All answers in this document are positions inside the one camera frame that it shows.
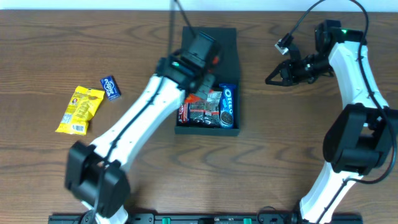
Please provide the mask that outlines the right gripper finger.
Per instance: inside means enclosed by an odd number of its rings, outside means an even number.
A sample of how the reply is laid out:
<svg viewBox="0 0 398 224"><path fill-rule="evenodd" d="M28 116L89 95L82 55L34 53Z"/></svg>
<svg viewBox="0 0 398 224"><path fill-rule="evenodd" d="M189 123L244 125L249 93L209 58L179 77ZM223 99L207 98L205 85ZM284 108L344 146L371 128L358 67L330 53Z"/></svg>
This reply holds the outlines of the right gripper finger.
<svg viewBox="0 0 398 224"><path fill-rule="evenodd" d="M266 79L267 85L284 86L284 79L279 74L270 74Z"/></svg>
<svg viewBox="0 0 398 224"><path fill-rule="evenodd" d="M271 74L279 74L285 83L288 77L287 64L285 62L280 63Z"/></svg>

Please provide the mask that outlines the red snack packet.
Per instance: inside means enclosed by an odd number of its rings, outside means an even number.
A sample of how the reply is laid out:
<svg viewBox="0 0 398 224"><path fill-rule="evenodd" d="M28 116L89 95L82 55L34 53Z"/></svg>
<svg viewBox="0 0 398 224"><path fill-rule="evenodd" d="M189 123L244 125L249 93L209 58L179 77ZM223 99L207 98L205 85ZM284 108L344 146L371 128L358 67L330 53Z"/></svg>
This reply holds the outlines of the red snack packet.
<svg viewBox="0 0 398 224"><path fill-rule="evenodd" d="M220 62L220 56L216 56L211 65L210 68L208 70L208 73L205 75L205 79L202 83L202 85L199 87L199 89L195 92L195 93L190 93L186 99L185 99L185 103L196 103L200 100L206 100L208 95L212 92L212 87L213 84L216 80L215 75L213 74L216 66L219 64Z"/></svg>

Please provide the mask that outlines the dark green hinged gift box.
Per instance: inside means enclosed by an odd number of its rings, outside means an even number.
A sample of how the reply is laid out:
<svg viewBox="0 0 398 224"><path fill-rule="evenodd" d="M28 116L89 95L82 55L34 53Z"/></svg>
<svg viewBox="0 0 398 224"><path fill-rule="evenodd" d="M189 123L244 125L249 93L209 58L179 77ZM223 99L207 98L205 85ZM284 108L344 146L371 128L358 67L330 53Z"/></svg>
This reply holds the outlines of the dark green hinged gift box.
<svg viewBox="0 0 398 224"><path fill-rule="evenodd" d="M193 29L197 32L203 32L209 35L217 40L221 45L220 62L214 71L216 80L213 87L218 88L220 83L236 85L233 98L233 128L207 128L194 124L177 123L174 127L175 134L238 136L241 124L241 68L236 41L237 30L235 28L224 27L194 27Z"/></svg>

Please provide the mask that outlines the black snack packet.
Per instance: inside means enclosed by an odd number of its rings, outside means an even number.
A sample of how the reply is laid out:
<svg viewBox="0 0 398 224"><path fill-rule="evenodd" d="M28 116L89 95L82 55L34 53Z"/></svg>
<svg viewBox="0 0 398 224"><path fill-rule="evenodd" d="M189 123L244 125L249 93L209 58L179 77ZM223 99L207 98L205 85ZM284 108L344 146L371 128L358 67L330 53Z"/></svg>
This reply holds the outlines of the black snack packet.
<svg viewBox="0 0 398 224"><path fill-rule="evenodd" d="M222 92L211 91L207 99L190 103L189 120L195 124L220 127L219 104Z"/></svg>

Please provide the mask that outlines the red KitKat bar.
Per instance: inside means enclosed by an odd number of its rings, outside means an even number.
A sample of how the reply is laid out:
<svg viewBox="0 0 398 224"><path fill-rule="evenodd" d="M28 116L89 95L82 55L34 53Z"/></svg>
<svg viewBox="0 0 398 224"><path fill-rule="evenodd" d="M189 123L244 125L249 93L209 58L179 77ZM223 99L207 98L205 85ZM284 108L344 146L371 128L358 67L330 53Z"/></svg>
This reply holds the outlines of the red KitKat bar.
<svg viewBox="0 0 398 224"><path fill-rule="evenodd" d="M178 109L177 121L178 124L187 124L189 123L189 120L190 120L190 104L184 103Z"/></svg>

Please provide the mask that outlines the blue Oreo cookie pack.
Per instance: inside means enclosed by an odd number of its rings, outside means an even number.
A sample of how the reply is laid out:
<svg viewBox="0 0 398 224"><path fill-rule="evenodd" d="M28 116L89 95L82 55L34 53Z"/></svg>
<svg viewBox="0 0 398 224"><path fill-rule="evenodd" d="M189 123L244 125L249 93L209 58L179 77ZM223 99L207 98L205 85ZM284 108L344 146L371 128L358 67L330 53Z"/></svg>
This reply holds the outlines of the blue Oreo cookie pack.
<svg viewBox="0 0 398 224"><path fill-rule="evenodd" d="M220 83L222 89L220 98L220 125L225 129L233 129L234 126L234 91L236 85Z"/></svg>

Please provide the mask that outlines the yellow snack packet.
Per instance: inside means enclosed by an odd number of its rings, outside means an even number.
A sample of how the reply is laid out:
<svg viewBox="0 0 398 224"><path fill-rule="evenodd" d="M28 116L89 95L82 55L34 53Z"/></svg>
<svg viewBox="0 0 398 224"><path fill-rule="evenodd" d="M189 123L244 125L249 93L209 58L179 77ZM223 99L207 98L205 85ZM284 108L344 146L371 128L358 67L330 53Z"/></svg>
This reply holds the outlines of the yellow snack packet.
<svg viewBox="0 0 398 224"><path fill-rule="evenodd" d="M88 125L96 114L105 92L77 86L56 133L86 135Z"/></svg>

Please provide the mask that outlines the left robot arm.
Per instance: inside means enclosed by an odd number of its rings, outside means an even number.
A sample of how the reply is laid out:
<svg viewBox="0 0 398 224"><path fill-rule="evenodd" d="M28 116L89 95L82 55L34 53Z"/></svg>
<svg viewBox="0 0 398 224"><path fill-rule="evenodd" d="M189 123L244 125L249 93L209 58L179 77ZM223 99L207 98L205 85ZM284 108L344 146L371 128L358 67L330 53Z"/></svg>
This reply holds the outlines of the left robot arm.
<svg viewBox="0 0 398 224"><path fill-rule="evenodd" d="M159 125L186 97L205 98L215 81L220 58L213 56L159 61L141 96L104 134L89 145L77 141L68 153L65 188L88 208L82 223L127 223L124 203L131 193L127 179L139 151Z"/></svg>

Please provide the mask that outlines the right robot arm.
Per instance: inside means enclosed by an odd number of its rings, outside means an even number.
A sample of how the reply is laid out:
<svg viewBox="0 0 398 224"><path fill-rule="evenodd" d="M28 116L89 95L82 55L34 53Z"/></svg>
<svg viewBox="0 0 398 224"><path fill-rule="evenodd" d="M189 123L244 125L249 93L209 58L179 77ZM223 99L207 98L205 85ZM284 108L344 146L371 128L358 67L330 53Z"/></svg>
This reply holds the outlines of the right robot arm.
<svg viewBox="0 0 398 224"><path fill-rule="evenodd" d="M287 223L351 223L334 211L354 184L367 184L373 169L397 159L397 111L381 95L368 62L366 31L326 20L315 28L316 53L302 57L286 34L276 49L289 55L266 78L275 86L314 83L335 77L343 109L323 140L324 165Z"/></svg>

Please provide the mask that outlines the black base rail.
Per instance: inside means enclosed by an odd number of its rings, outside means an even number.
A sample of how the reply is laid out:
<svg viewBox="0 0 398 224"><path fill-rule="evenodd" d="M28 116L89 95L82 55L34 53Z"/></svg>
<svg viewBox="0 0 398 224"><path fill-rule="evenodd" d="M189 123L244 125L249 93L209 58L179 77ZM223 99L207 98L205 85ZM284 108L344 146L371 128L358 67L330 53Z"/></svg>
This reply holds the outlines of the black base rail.
<svg viewBox="0 0 398 224"><path fill-rule="evenodd" d="M91 223L91 216L84 215L51 215L48 224L81 224ZM128 224L287 224L310 223L299 220L293 213L276 214L267 212L255 215L154 215L152 213L136 213L129 215ZM362 224L360 215L336 214L332 216L332 224Z"/></svg>

